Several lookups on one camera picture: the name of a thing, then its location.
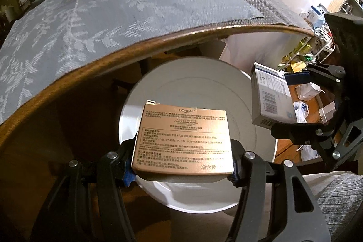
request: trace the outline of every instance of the l'oreal logo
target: l'oreal logo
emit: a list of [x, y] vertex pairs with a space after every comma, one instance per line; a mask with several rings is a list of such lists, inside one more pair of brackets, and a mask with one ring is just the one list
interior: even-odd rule
[[195, 110], [188, 110], [188, 109], [179, 109], [180, 112], [192, 112], [194, 113]]

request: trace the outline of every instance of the black plastic mount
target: black plastic mount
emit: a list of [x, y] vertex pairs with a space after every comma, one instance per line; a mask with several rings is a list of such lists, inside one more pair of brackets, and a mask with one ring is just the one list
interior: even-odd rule
[[[309, 63], [300, 73], [286, 74], [289, 85], [313, 82], [335, 95], [335, 113], [327, 123], [274, 124], [271, 135], [295, 145], [311, 145], [327, 171], [353, 159], [363, 143], [363, 19], [346, 14], [325, 14], [343, 67]], [[338, 131], [343, 136], [335, 147]]]
[[[120, 187], [135, 139], [123, 142], [98, 162], [72, 162], [44, 202], [30, 237], [32, 242], [99, 241], [93, 231], [89, 184], [97, 184], [104, 241], [135, 242]], [[316, 200], [292, 162], [263, 161], [231, 140], [235, 172], [229, 180], [242, 186], [238, 210], [226, 242], [257, 242], [267, 182], [273, 185], [268, 236], [263, 242], [325, 242], [330, 235]]]

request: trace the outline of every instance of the plastic bag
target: plastic bag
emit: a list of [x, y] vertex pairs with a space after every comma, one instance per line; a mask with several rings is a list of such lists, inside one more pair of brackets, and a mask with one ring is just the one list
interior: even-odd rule
[[300, 152], [302, 161], [311, 160], [320, 157], [319, 153], [313, 150], [313, 148], [310, 145], [302, 147], [303, 148]]
[[294, 109], [297, 123], [306, 123], [306, 117], [309, 115], [309, 107], [305, 102], [294, 102]]

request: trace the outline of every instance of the wooden floor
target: wooden floor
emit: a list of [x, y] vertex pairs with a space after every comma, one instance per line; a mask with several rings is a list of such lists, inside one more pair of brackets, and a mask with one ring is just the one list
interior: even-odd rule
[[[289, 90], [292, 100], [297, 102], [300, 100], [297, 97], [295, 87], [296, 86], [289, 86]], [[318, 122], [320, 120], [318, 101], [316, 98], [313, 98], [306, 103], [309, 107], [309, 115], [307, 116], [306, 121], [308, 123]], [[290, 140], [278, 140], [275, 162], [281, 163], [285, 159], [289, 159], [294, 163], [301, 162], [300, 151], [296, 151], [298, 148], [299, 146], [293, 145]]]

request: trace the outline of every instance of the cardboard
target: cardboard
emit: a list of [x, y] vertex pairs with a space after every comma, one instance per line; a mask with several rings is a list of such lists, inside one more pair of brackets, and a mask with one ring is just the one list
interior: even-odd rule
[[252, 71], [252, 123], [268, 129], [276, 122], [297, 123], [284, 75], [256, 62]]
[[226, 111], [144, 106], [131, 167], [145, 180], [206, 183], [233, 172]]

